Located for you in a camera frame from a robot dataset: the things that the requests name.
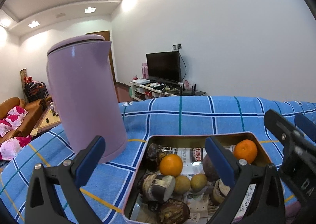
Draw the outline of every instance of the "floor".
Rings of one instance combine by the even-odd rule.
[[[116,96],[118,98],[118,102],[130,102],[133,101],[133,99],[130,98],[130,93],[129,89],[120,85],[116,84],[115,85],[115,91],[116,91]]]

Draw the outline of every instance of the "small round fruit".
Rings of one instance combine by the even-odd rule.
[[[208,181],[213,182],[219,179],[219,175],[208,155],[203,159],[203,170]]]
[[[193,192],[202,190],[207,185],[207,177],[205,174],[196,174],[191,178],[191,188]]]
[[[180,156],[176,154],[168,154],[162,158],[159,164],[159,171],[162,175],[171,175],[177,177],[183,168],[183,162]]]
[[[254,142],[249,139],[245,139],[235,146],[233,154],[237,160],[245,159],[249,164],[251,164],[257,157],[258,149]]]
[[[183,195],[190,189],[190,179],[186,176],[177,176],[174,191],[178,195]]]

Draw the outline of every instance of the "air vent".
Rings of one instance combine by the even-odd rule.
[[[60,18],[60,17],[64,17],[64,16],[66,16],[65,13],[60,13],[60,14],[57,14],[57,15],[56,15],[56,18]]]

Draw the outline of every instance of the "blue gripper pad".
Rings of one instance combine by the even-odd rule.
[[[105,151],[105,140],[103,137],[95,137],[94,140],[84,150],[81,150],[77,156],[81,163],[77,166],[74,182],[77,188],[85,186],[97,167],[101,156]]]
[[[294,117],[294,123],[297,125],[312,141],[316,141],[316,125],[305,117],[303,114],[298,113]]]
[[[215,137],[208,137],[205,140],[205,149],[223,183],[232,189],[239,172],[235,156],[226,150]]]

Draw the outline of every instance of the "television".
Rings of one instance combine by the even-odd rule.
[[[146,54],[148,76],[151,81],[181,82],[180,54],[178,51]]]

